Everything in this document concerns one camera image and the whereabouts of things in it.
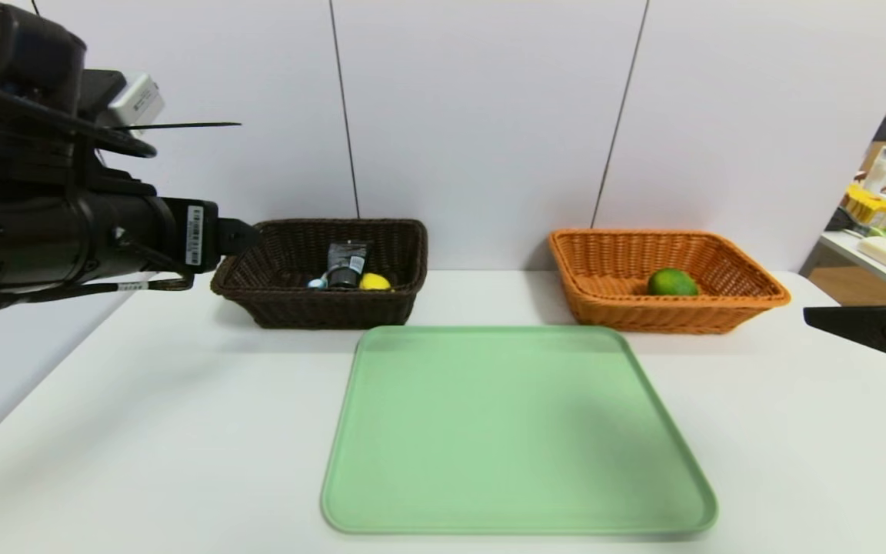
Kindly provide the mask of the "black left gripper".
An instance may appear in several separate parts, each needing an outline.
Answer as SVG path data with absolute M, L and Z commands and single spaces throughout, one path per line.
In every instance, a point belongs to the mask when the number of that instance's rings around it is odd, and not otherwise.
M 196 199 L 169 199 L 152 195 L 101 194 L 92 206 L 98 224 L 92 270 L 95 279 L 144 272 L 168 272 L 172 267 L 152 262 L 136 250 L 119 248 L 121 238 L 155 250 L 185 268 L 203 273 L 215 269 L 219 256 L 235 256 L 260 242 L 259 230 L 242 220 L 218 218 L 217 205 Z

